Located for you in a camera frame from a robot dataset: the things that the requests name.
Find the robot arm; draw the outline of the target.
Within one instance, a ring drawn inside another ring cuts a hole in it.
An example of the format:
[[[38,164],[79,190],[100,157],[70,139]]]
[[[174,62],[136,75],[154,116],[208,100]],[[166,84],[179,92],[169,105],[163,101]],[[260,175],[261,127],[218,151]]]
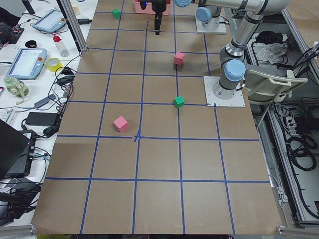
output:
[[[222,7],[208,5],[196,10],[196,18],[202,23],[209,23],[213,18],[219,18]]]
[[[203,6],[243,9],[246,10],[241,25],[238,27],[231,42],[220,52],[221,76],[213,86],[216,97],[224,100],[231,99],[236,92],[238,83],[246,72],[243,63],[244,50],[253,33],[262,22],[264,16],[274,15],[283,10],[288,0],[175,0],[178,7],[193,4]]]

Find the pink cube near arm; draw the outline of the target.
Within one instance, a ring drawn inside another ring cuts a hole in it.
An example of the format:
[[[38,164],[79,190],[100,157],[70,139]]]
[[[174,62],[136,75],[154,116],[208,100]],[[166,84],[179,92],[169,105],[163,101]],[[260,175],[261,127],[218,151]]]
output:
[[[119,132],[124,132],[129,128],[129,123],[123,116],[119,116],[115,119],[113,124]]]

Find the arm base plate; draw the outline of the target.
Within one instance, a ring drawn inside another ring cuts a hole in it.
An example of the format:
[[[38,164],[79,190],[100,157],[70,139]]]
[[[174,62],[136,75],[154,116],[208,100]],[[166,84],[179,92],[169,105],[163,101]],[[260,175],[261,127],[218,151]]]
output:
[[[224,19],[221,15],[219,18],[211,18],[207,23],[200,21],[197,17],[195,20],[196,30],[199,34],[227,34],[226,24],[223,22]]]
[[[219,84],[220,77],[204,76],[206,105],[208,107],[245,107],[240,83],[233,90],[226,90]]]

